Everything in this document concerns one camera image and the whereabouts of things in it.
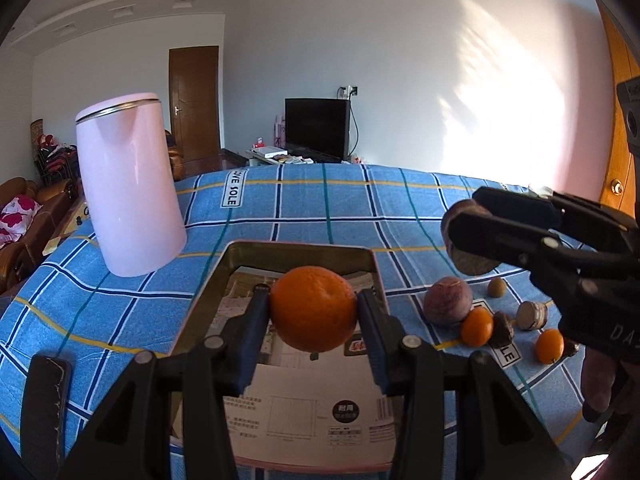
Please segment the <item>right hand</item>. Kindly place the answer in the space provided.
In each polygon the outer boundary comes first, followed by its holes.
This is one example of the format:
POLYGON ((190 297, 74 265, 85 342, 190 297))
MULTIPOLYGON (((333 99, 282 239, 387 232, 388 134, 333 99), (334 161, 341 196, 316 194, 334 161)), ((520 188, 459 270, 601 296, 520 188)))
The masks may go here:
POLYGON ((580 390, 584 397, 582 417, 587 422, 596 422, 608 410, 627 414, 630 411, 629 383, 630 376, 622 364, 587 348, 580 375, 580 390))

